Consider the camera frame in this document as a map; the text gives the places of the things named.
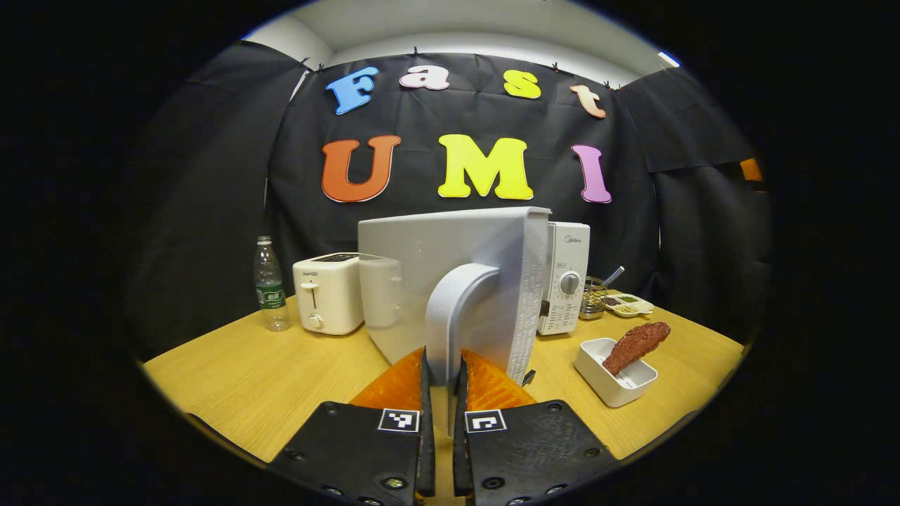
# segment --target letter a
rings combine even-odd
[[[450,75],[450,72],[447,72],[447,69],[443,67],[419,65],[409,68],[407,72],[409,74],[400,78],[401,86],[406,86],[407,88],[421,88],[424,86],[429,90],[442,90],[450,86],[450,83],[447,82],[447,76]]]

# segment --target water bottle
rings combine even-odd
[[[276,332],[287,330],[291,327],[291,319],[284,302],[281,268],[272,251],[271,237],[264,235],[256,238],[256,259],[253,264],[256,273],[256,298],[265,319],[265,327]]]

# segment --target yellow letter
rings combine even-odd
[[[469,175],[479,195],[487,196],[497,174],[500,184],[494,190],[501,199],[530,200],[535,192],[528,187],[525,179],[525,159],[523,153],[528,148],[519,139],[504,137],[497,139],[490,154],[484,153],[468,135],[442,135],[437,140],[447,148],[446,181],[437,188],[442,197],[467,197],[472,189],[465,183],[464,174]]]
[[[513,96],[522,96],[525,98],[537,98],[541,96],[541,88],[537,87],[537,77],[531,72],[522,72],[521,70],[507,70],[503,73],[506,83],[503,88],[507,93]]]

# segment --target white wall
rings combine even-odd
[[[522,59],[552,66],[557,62],[560,70],[603,83],[612,87],[625,86],[640,76],[604,59],[588,53],[572,50],[549,42],[525,39],[514,35],[475,32],[442,32],[404,35],[393,39],[372,42],[334,54],[326,67],[358,59],[411,54],[413,46],[418,52],[458,52],[482,54],[503,58]]]
[[[334,51],[308,26],[297,21],[291,15],[283,15],[257,28],[246,38],[247,41],[265,44],[282,53],[302,61],[310,68],[317,68],[319,63],[327,65]]]

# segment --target light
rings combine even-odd
[[[660,58],[668,61],[669,64],[672,65],[673,67],[681,67],[681,65],[679,65],[679,62],[675,61],[674,59],[672,59],[671,56],[667,55],[666,53],[664,53],[662,51],[660,51]]]

